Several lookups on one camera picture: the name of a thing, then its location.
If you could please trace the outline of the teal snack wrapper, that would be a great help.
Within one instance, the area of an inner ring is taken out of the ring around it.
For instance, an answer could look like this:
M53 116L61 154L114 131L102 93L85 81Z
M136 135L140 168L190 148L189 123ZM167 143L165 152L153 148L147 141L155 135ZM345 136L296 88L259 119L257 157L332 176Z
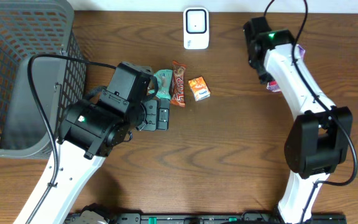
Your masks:
M170 86L172 84L173 71L169 69L159 70L154 73L158 82L157 98L171 100Z

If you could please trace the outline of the red orange snack bar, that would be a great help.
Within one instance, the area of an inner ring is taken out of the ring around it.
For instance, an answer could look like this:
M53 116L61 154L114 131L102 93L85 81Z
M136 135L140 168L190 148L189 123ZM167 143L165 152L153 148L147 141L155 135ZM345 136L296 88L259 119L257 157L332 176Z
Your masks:
M184 94L184 76L186 72L186 65L173 61L173 70L172 70L172 84L171 84L171 94L172 99L170 100L171 104L185 107L185 94Z

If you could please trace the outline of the small orange snack box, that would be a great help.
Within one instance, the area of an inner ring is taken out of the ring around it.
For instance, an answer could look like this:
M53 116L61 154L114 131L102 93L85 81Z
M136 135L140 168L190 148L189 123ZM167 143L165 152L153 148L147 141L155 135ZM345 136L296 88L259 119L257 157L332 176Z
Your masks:
M195 101L200 101L210 97L210 90L203 77L194 78L188 81Z

